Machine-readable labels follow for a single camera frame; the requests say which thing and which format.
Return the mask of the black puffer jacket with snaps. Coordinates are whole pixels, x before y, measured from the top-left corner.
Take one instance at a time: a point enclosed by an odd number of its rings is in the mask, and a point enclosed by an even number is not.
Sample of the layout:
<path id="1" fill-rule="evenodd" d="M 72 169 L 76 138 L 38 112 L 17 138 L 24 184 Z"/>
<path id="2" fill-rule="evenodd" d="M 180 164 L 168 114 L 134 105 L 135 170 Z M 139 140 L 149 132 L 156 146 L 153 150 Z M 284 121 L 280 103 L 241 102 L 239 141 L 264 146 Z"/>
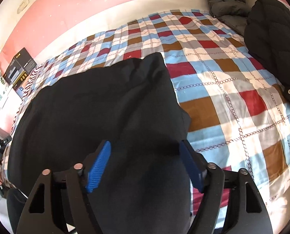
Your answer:
<path id="1" fill-rule="evenodd" d="M 278 0 L 257 0 L 247 18 L 249 54 L 284 86 L 290 102 L 290 11 Z"/>

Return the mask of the black printed cardboard box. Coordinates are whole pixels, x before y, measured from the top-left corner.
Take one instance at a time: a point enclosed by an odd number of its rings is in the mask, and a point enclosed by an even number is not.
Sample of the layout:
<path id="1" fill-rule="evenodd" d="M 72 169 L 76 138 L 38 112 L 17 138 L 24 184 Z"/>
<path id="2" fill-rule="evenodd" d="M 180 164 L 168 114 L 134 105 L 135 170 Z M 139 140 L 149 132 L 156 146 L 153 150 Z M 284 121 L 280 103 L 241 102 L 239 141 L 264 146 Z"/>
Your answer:
<path id="1" fill-rule="evenodd" d="M 26 48 L 22 48 L 14 55 L 10 65 L 3 75 L 5 81 L 16 90 L 30 75 L 37 63 L 28 53 Z"/>

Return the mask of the blue box under black box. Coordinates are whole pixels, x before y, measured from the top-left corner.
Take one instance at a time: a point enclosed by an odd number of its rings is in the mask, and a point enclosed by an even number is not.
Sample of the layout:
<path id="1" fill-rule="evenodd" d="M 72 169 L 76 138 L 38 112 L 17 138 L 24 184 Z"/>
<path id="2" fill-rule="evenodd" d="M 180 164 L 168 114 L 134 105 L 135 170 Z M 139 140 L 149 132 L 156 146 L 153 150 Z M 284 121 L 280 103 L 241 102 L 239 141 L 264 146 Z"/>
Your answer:
<path id="1" fill-rule="evenodd" d="M 33 77 L 31 75 L 28 75 L 27 77 L 19 79 L 17 81 L 14 91 L 16 92 L 16 94 L 19 96 L 20 99 L 23 99 L 30 91 L 33 80 L 34 80 Z"/>

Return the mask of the checkered plaid bed sheet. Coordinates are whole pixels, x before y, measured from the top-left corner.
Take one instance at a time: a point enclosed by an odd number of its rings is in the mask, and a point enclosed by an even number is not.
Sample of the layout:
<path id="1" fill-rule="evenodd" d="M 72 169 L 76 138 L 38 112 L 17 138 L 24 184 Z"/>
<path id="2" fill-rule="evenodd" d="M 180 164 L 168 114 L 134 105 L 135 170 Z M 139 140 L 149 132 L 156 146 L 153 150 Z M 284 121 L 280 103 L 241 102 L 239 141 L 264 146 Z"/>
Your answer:
<path id="1" fill-rule="evenodd" d="M 206 12 L 170 10 L 86 36 L 34 69 L 12 129 L 41 89 L 155 52 L 192 119 L 193 148 L 223 167 L 246 168 L 279 233 L 290 219 L 290 103 L 243 38 Z"/>

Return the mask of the grey quilted puffer jacket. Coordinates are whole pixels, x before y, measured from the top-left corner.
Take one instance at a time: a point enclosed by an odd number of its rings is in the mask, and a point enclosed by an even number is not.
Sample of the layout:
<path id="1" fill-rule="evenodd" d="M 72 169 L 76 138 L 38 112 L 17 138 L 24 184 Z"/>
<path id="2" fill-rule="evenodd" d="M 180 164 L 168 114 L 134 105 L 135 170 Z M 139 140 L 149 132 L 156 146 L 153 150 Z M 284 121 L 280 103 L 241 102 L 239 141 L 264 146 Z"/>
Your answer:
<path id="1" fill-rule="evenodd" d="M 243 36 L 247 18 L 251 11 L 246 0 L 207 0 L 212 17 L 226 24 L 234 32 Z"/>

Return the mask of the large black coat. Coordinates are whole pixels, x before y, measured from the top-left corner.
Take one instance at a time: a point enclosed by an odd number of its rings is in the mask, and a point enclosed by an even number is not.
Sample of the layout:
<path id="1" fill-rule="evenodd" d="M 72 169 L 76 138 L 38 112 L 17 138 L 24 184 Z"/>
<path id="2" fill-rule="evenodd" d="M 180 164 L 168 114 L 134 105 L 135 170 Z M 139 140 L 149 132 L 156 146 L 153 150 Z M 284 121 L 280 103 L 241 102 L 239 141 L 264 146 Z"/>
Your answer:
<path id="1" fill-rule="evenodd" d="M 88 195 L 104 233 L 185 233 L 190 181 L 179 156 L 189 115 L 160 53 L 64 77 L 30 102 L 10 146 L 8 180 L 30 193 L 41 171 L 82 162 L 103 140 L 112 152 Z"/>

